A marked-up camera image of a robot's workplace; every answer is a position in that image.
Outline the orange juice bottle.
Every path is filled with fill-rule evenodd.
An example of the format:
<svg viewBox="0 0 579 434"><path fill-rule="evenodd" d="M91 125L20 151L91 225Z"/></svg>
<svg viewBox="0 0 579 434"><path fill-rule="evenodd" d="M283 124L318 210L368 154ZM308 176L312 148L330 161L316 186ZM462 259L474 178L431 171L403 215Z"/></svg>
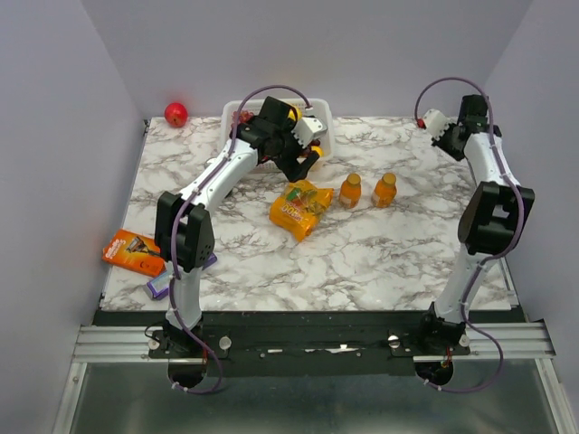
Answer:
<svg viewBox="0 0 579 434"><path fill-rule="evenodd" d="M351 209L357 206L361 197L361 177L359 174L349 174L342 183L338 195L339 203Z"/></svg>
<svg viewBox="0 0 579 434"><path fill-rule="evenodd" d="M393 173L385 173L376 183L372 193L372 204L377 208L385 208L391 205L397 193L396 176Z"/></svg>

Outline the orange juice bottle back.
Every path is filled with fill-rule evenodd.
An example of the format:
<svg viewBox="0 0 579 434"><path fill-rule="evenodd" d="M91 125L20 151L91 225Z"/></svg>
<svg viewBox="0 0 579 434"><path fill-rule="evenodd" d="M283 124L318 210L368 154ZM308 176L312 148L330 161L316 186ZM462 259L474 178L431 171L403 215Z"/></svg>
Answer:
<svg viewBox="0 0 579 434"><path fill-rule="evenodd" d="M377 208L385 208L391 205L397 193L396 176L393 173L385 173L376 183L372 193L372 204Z"/></svg>

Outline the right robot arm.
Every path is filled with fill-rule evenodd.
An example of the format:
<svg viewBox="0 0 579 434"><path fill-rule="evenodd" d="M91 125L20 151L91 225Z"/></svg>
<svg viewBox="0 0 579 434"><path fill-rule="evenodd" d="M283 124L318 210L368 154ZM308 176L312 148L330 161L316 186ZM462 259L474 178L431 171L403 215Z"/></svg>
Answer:
<svg viewBox="0 0 579 434"><path fill-rule="evenodd" d="M521 186L508 167L502 133L490 124L490 106L483 96L464 96L456 120L430 109L418 124L432 136L433 146L467 162L476 183L459 220L455 268L416 332L418 347L437 354L459 344L482 281L498 259L516 247L535 193Z"/></svg>

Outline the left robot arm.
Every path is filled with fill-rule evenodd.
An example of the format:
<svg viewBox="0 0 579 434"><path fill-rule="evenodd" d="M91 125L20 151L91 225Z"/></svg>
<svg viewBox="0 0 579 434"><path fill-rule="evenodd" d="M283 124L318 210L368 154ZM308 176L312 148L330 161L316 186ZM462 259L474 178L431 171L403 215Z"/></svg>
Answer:
<svg viewBox="0 0 579 434"><path fill-rule="evenodd" d="M327 133L314 115L282 100L266 98L248 121L235 119L221 153L181 193L164 192L157 201L155 244L171 267L166 321L175 330L170 347L182 357L194 355L201 336L200 280L214 250L212 215L244 176L272 162L293 183L307 177L319 154L308 146Z"/></svg>

